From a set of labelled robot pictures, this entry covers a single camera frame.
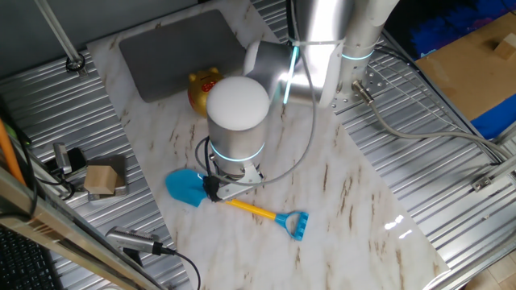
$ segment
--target gray mat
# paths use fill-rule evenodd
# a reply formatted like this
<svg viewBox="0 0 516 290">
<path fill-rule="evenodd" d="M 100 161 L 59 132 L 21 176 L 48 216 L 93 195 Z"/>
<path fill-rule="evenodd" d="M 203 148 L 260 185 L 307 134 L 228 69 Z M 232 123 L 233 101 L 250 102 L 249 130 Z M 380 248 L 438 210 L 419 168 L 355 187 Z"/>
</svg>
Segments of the gray mat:
<svg viewBox="0 0 516 290">
<path fill-rule="evenodd" d="M 241 69 L 245 49 L 218 10 L 157 27 L 120 42 L 139 95 L 152 102 L 188 88 L 189 73 Z"/>
</svg>

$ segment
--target gold piggy bank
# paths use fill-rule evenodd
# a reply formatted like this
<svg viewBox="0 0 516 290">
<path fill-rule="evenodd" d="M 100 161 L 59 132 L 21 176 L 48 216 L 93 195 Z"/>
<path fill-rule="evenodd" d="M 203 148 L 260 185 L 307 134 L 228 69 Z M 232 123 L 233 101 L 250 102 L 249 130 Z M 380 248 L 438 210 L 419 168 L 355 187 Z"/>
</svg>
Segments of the gold piggy bank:
<svg viewBox="0 0 516 290">
<path fill-rule="evenodd" d="M 224 77 L 216 68 L 207 71 L 198 71 L 188 75 L 190 84 L 188 87 L 188 99 L 193 110 L 206 118 L 206 99 L 211 88 Z"/>
</svg>

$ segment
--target metal pole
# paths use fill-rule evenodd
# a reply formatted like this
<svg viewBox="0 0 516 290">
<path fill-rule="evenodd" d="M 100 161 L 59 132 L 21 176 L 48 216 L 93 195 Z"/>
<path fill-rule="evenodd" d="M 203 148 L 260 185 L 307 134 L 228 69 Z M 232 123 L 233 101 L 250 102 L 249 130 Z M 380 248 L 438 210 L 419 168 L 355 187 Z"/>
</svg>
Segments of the metal pole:
<svg viewBox="0 0 516 290">
<path fill-rule="evenodd" d="M 48 5 L 47 0 L 34 0 L 34 2 L 40 9 L 41 14 L 45 17 L 45 20 L 47 20 L 48 25 L 56 35 L 56 38 L 59 40 L 59 43 L 64 49 L 64 52 L 66 52 L 66 55 L 70 59 L 70 63 L 67 62 L 66 64 L 67 69 L 74 72 L 77 71 L 80 76 L 87 75 L 88 73 L 84 69 L 84 56 L 79 54 L 79 52 L 77 52 L 73 46 L 72 42 L 70 42 L 70 39 L 63 30 L 63 27 L 59 24 L 59 21 L 54 15 L 54 12 L 52 12 L 52 9 Z"/>
</svg>

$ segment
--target white marble surface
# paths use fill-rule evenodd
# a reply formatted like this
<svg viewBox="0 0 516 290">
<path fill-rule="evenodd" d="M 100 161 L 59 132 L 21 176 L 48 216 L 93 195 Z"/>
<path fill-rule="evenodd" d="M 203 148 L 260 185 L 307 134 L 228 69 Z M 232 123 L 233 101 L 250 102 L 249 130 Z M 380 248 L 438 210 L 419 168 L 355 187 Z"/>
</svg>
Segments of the white marble surface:
<svg viewBox="0 0 516 290">
<path fill-rule="evenodd" d="M 310 214 L 302 242 L 274 222 L 204 200 L 199 208 L 173 200 L 164 178 L 198 168 L 196 144 L 206 120 L 186 92 L 151 104 L 141 100 L 118 42 L 204 10 L 220 9 L 246 47 L 274 35 L 248 1 L 215 1 L 112 35 L 88 49 L 176 242 L 202 276 L 202 289 L 423 289 L 447 266 L 330 111 L 319 111 L 310 154 L 297 171 L 239 197 L 278 213 Z M 301 156 L 311 108 L 271 109 L 262 172 L 270 178 Z M 194 287 L 195 273 L 187 267 Z"/>
</svg>

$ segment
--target black keyboard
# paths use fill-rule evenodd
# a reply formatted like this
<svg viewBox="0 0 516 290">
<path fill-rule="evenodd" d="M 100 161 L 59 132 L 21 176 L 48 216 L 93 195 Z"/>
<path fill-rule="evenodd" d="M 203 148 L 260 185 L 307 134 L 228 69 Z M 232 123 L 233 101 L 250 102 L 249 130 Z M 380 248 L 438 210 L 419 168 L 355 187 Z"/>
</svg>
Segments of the black keyboard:
<svg viewBox="0 0 516 290">
<path fill-rule="evenodd" d="M 0 226 L 0 289 L 62 289 L 47 249 Z"/>
</svg>

